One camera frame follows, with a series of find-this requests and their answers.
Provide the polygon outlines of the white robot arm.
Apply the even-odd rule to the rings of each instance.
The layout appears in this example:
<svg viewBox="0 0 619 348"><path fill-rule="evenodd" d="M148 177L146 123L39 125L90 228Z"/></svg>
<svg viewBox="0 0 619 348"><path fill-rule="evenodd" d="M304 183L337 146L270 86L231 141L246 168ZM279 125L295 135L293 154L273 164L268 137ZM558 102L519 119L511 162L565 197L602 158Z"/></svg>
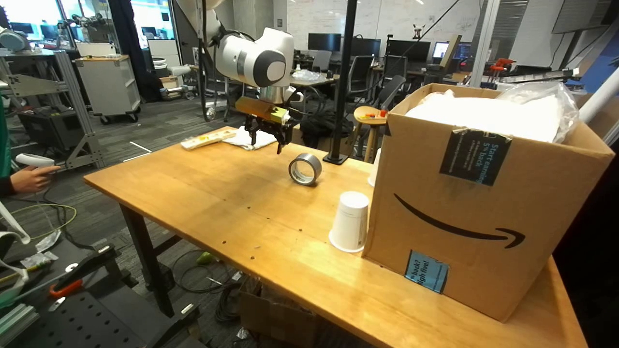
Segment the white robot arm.
<svg viewBox="0 0 619 348"><path fill-rule="evenodd" d="M260 38L227 28L217 9L225 0L177 0L200 40L206 65L231 81L254 86L258 96L240 96L235 108L246 115L250 142L260 131L271 133L283 150L291 142L297 119L287 108L285 90L295 67L295 38L266 26Z"/></svg>

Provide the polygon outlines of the black gripper body wooden mount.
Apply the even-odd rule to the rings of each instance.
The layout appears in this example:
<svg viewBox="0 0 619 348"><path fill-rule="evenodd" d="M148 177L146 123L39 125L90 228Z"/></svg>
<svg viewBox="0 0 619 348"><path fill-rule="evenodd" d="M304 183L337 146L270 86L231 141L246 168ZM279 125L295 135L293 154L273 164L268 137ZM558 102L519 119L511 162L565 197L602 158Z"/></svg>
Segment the black gripper body wooden mount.
<svg viewBox="0 0 619 348"><path fill-rule="evenodd" d="M235 110L246 115L246 129L285 125L291 119L291 112L287 108L275 106L264 98L240 96L235 102Z"/></svg>

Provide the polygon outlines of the operator hand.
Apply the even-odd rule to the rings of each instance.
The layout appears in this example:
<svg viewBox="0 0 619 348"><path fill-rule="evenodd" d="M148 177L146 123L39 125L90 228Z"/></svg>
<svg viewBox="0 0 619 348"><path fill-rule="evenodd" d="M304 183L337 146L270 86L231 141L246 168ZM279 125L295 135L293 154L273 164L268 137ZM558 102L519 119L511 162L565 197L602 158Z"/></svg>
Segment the operator hand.
<svg viewBox="0 0 619 348"><path fill-rule="evenodd" d="M26 166L10 175L16 193L37 193L51 185L59 166Z"/></svg>

